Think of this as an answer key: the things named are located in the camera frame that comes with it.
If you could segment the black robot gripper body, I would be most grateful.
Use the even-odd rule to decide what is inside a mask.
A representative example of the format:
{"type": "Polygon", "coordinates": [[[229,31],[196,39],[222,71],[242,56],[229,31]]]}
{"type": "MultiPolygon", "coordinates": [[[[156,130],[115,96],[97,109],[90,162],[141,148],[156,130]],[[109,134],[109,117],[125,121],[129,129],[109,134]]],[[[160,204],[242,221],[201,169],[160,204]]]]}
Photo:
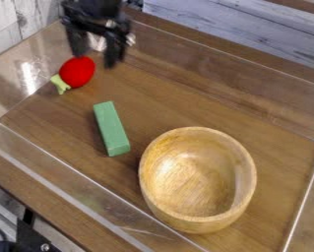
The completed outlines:
{"type": "Polygon", "coordinates": [[[105,35],[121,35],[126,44],[135,44],[131,18],[122,9],[122,0],[63,0],[61,22],[66,29],[105,35]]]}

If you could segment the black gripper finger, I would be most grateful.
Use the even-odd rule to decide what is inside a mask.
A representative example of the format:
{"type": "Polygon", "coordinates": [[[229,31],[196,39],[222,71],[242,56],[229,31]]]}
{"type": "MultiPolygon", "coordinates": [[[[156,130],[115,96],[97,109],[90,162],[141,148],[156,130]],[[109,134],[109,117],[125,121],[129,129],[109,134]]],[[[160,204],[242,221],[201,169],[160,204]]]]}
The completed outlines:
{"type": "Polygon", "coordinates": [[[111,69],[118,62],[123,60],[126,53],[126,41],[121,35],[110,31],[105,34],[106,51],[105,51],[105,67],[111,69]]]}
{"type": "Polygon", "coordinates": [[[90,49],[87,33],[74,29],[67,29],[66,31],[73,55],[75,57],[82,57],[90,49]]]}

